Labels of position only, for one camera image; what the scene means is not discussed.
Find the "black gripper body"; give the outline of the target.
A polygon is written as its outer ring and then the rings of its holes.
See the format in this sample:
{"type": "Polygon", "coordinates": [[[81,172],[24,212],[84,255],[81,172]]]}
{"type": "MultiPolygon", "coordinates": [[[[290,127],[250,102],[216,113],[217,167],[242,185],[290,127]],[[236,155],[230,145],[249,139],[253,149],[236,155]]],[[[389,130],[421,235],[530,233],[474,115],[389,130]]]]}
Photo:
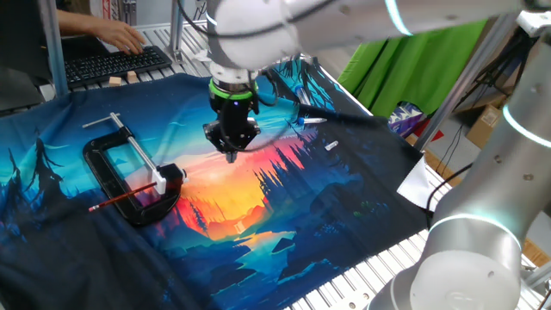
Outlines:
{"type": "Polygon", "coordinates": [[[234,151],[232,143],[232,125],[236,125],[238,121],[244,121],[249,118],[249,113],[253,110],[257,113],[257,103],[251,97],[244,99],[235,99],[233,96],[223,98],[215,96],[210,99],[211,109],[217,114],[216,121],[222,126],[221,132],[227,137],[227,143],[234,151]]]}

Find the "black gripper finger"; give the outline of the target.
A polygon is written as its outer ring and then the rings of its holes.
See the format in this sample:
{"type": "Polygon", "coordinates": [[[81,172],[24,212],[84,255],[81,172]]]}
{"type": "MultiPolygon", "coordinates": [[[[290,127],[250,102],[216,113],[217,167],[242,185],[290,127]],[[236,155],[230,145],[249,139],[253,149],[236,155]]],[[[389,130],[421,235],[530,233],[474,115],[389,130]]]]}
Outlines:
{"type": "Polygon", "coordinates": [[[219,121],[212,121],[208,124],[204,124],[203,132],[206,139],[216,148],[216,150],[226,157],[226,162],[232,162],[232,148],[226,142],[227,137],[225,137],[222,132],[222,126],[219,121]]]}
{"type": "Polygon", "coordinates": [[[245,119],[232,125],[232,162],[237,159],[238,153],[242,152],[260,134],[260,128],[254,119],[245,119]]]}

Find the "bare person hand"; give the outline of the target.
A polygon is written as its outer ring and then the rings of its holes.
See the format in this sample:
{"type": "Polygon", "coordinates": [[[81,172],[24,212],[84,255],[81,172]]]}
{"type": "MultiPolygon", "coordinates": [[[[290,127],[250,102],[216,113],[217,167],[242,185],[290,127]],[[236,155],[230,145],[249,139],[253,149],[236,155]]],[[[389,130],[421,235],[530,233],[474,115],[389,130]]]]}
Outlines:
{"type": "Polygon", "coordinates": [[[125,22],[93,20],[89,26],[89,33],[125,54],[143,53],[144,37],[125,22]]]}

